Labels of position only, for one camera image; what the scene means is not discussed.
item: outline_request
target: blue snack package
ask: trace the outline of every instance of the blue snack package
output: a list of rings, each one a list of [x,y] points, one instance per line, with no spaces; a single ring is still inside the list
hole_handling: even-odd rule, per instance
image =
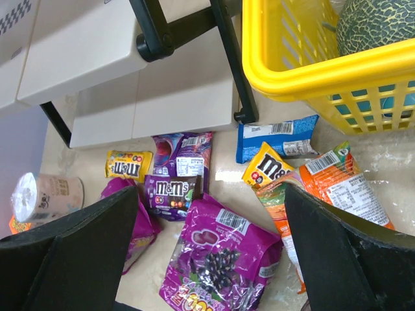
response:
[[[269,125],[243,125],[238,128],[238,144],[236,162],[245,163],[261,149],[262,143],[267,142],[281,157],[318,154],[311,148],[318,115],[304,119],[287,121]]]

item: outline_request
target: green melon rind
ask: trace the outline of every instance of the green melon rind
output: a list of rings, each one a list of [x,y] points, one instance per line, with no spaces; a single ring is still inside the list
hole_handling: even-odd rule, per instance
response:
[[[347,0],[337,24],[340,56],[415,38],[415,0]]]

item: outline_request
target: orange package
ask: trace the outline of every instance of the orange package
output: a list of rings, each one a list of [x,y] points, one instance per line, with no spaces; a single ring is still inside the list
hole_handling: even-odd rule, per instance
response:
[[[283,181],[298,185],[313,196],[343,211],[389,229],[395,229],[359,170],[347,141],[257,190],[255,193],[259,201],[271,215],[289,258],[297,268],[302,284],[299,294],[305,291],[305,285],[285,213],[286,184],[282,183]]]
[[[8,223],[8,226],[12,234],[16,235],[20,232],[28,231],[32,227],[32,224],[24,224],[22,222],[18,222],[16,217],[13,215],[12,219],[10,219]]]
[[[301,185],[301,181],[297,181],[288,173],[294,170],[293,167],[288,165],[279,154],[266,142],[263,142],[261,149],[252,158],[248,168],[242,176],[243,181],[251,186],[252,190],[256,191],[261,187],[267,186],[274,180],[284,178],[285,176],[290,180],[291,183]],[[281,235],[281,239],[284,243],[285,249],[287,250],[288,256],[292,263],[295,265],[298,273],[298,277],[302,282],[302,290],[300,293],[305,291],[305,285],[303,282],[303,276],[300,270],[300,264],[298,263],[297,254],[294,249],[294,243],[292,242],[291,232],[288,227],[287,215],[285,214],[285,183],[272,183],[272,190],[265,192],[264,200],[258,197],[262,202],[268,213],[271,215],[278,232]]]

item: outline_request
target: white wall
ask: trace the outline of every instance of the white wall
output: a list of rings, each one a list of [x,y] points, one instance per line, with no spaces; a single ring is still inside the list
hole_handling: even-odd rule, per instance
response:
[[[19,177],[40,170],[46,129],[39,106],[0,118],[0,238],[11,234],[10,195]]]

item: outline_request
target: orange candy bag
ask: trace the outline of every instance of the orange candy bag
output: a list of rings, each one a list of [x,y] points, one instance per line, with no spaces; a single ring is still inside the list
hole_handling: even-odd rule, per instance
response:
[[[395,229],[359,170],[347,141],[257,190],[257,197],[271,215],[289,258],[297,268],[302,283],[300,293],[305,291],[305,285],[285,214],[286,185],[282,183],[283,181],[299,185],[313,196],[343,211],[389,229]]]

